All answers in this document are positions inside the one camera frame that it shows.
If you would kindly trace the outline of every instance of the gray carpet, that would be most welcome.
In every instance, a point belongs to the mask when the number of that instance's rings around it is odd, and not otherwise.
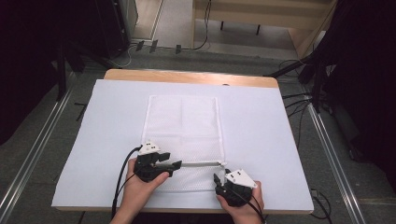
[[[278,69],[278,65],[282,62],[259,57],[253,58],[198,51],[183,51],[176,55],[171,49],[157,49],[155,53],[149,54],[149,49],[143,48],[141,51],[133,52],[132,55],[132,62],[126,68],[218,72],[249,76],[271,74]],[[118,64],[127,64],[129,58],[124,53],[114,61]],[[106,72],[97,63],[90,60],[86,60],[86,63],[86,69],[83,74],[78,74],[77,85],[72,91],[68,104],[49,138],[27,186],[8,219],[8,223],[78,223],[80,212],[61,212],[51,208],[50,205],[57,178],[62,172],[78,134],[80,121],[76,121],[76,119],[82,107],[74,105],[74,103],[88,103],[95,80],[103,78]],[[282,95],[301,93],[303,91],[295,76],[296,73],[293,71],[278,79]],[[7,143],[0,146],[1,195],[6,192],[6,186],[18,172],[49,115],[55,102],[56,91],[57,88],[55,87],[49,92],[40,105],[26,118],[14,136]],[[285,100],[285,105],[302,99],[303,97],[290,98]],[[293,110],[294,107],[291,107],[288,112],[291,113]],[[352,161],[348,157],[346,143],[337,127],[336,121],[324,111],[321,116],[358,198],[394,199],[395,195],[384,174],[371,163],[356,163]],[[302,117],[301,113],[290,117],[290,126],[296,142],[300,135],[298,150],[309,187],[319,190],[331,203],[332,223],[352,223],[308,110],[305,110]],[[320,201],[327,206],[323,198]],[[367,223],[393,223],[396,218],[396,215],[394,215],[396,208],[394,203],[373,203],[365,200],[361,208]],[[316,203],[314,214],[323,216]],[[180,216],[172,216],[172,218],[178,219]],[[202,216],[201,220],[204,220],[205,223],[230,222],[230,219],[225,217],[209,216],[208,219],[206,218]],[[145,221],[144,217],[140,219],[143,219],[143,221],[140,221],[146,223],[150,223],[152,220],[146,219]],[[109,220],[109,213],[87,212],[82,223],[108,223]],[[269,224],[326,222],[328,221],[319,220],[309,215],[273,215],[268,217]]]

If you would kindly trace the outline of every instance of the wooden table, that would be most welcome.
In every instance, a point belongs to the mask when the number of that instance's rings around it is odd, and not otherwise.
[[[217,97],[226,168],[243,168],[262,182],[266,214],[313,211],[274,78],[123,69],[108,70],[105,80],[97,80],[57,184],[53,207],[64,211],[110,210],[120,166],[131,148],[142,141],[148,98],[153,94]],[[214,190],[156,191],[142,211],[225,212]]]
[[[192,46],[195,20],[205,18],[208,0],[193,0]],[[280,26],[289,30],[301,59],[321,31],[327,29],[337,0],[212,0],[210,20]]]

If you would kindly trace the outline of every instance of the human arm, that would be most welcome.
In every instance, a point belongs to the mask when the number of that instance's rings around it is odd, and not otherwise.
[[[260,181],[255,181],[257,184],[257,188],[253,189],[252,196],[257,200],[260,205],[257,205],[256,201],[253,197],[250,199],[250,203],[256,206],[258,210],[264,208],[264,201],[262,200],[262,183]],[[227,201],[220,195],[217,195],[217,198],[221,204],[221,207],[226,210],[231,217],[233,218],[233,222],[235,224],[260,224],[262,220],[259,217],[259,214],[254,211],[250,205],[245,204],[241,207],[231,207],[227,204]]]
[[[125,179],[134,175],[135,162],[136,159],[128,161],[128,172]],[[130,224],[139,211],[145,206],[152,192],[159,187],[168,178],[168,176],[169,173],[163,172],[148,183],[142,181],[138,176],[130,178],[124,185],[120,208],[110,223]]]

